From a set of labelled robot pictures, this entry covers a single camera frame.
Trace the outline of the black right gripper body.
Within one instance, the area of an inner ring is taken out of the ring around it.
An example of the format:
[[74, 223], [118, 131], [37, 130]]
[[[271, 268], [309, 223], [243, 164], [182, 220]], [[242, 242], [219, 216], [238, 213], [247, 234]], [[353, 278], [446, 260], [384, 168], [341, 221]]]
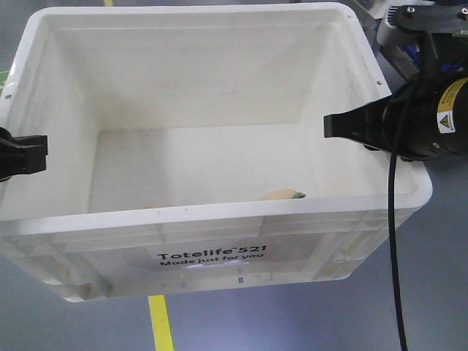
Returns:
[[467, 77], [412, 83], [385, 98], [382, 149], [412, 161], [467, 157]]

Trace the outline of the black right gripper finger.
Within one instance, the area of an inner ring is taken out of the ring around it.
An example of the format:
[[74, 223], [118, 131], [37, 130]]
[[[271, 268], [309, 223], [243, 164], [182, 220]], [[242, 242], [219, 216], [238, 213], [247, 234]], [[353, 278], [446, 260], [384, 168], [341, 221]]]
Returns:
[[379, 99], [344, 113], [323, 117], [324, 137], [340, 137], [372, 150], [390, 150], [385, 113], [389, 99]]

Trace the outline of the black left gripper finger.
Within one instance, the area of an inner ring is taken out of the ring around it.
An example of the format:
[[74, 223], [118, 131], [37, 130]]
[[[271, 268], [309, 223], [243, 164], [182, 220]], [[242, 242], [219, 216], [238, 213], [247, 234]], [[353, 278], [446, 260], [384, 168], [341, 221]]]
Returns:
[[17, 175], [45, 171], [48, 155], [47, 135], [13, 137], [1, 128], [1, 182]]

